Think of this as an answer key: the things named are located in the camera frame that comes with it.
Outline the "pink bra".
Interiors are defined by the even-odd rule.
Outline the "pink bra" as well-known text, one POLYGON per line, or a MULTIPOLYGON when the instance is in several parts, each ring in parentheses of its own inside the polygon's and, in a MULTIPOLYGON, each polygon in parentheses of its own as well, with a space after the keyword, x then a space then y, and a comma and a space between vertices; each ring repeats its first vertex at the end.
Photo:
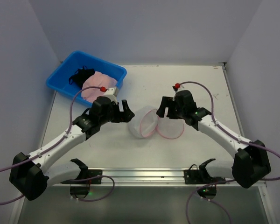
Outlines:
MULTIPOLYGON (((110 87, 114 87, 117 83, 117 80, 103 74, 99 71, 96 71, 92 76, 90 76, 82 85, 82 88, 86 88, 89 86, 97 86, 97 87, 105 87, 106 89, 110 87)), ((89 88, 87 90, 82 91, 81 96, 83 99, 88 102, 93 102, 97 99, 97 97, 103 96, 103 92, 99 89, 89 88)))

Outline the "white mesh laundry bag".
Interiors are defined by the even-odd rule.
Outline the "white mesh laundry bag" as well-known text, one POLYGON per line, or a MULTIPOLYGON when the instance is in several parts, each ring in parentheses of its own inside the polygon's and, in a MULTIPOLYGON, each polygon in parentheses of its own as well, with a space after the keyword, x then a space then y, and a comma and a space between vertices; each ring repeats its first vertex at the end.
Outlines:
POLYGON ((177 139, 184 132, 184 123, 181 120, 160 118, 157 109, 145 106, 137 110, 135 116, 128 122, 130 133, 136 138, 149 138, 158 133, 165 139, 177 139))

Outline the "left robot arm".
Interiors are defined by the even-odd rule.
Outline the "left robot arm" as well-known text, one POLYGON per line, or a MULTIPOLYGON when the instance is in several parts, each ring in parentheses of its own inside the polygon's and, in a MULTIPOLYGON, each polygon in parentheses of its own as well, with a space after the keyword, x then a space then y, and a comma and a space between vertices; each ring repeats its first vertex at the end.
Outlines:
POLYGON ((53 164, 77 145, 87 141, 106 123, 127 123, 135 114, 126 100, 119 103, 110 97, 98 97, 80 116, 70 119, 70 125, 47 145, 29 153, 18 153, 13 158, 9 181, 30 201, 38 198, 48 186, 67 180, 86 180, 88 167, 79 159, 63 166, 53 164))

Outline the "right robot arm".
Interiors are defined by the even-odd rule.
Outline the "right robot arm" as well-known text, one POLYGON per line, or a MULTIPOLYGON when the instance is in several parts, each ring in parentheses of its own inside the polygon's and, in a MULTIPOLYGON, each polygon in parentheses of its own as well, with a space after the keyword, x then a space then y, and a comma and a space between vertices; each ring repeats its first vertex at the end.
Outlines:
POLYGON ((190 91, 179 91, 174 97, 162 97, 156 114, 160 118, 183 119, 188 126, 213 139, 233 158, 233 161, 211 158, 200 164, 197 169, 185 170, 187 184, 234 179, 247 189, 271 172, 267 152, 263 150, 263 142, 252 142, 242 136, 229 136, 229 129, 222 131, 222 123, 213 119, 209 110, 197 107, 190 91))

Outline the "black bra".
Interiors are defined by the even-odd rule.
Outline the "black bra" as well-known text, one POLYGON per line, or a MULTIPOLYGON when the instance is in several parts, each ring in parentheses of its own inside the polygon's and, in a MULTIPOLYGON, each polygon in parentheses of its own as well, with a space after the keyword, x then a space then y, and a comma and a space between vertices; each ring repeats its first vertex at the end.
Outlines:
POLYGON ((95 74, 94 69, 88 69, 86 66, 75 71, 74 75, 69 78, 69 84, 75 84, 82 89, 84 82, 95 74))

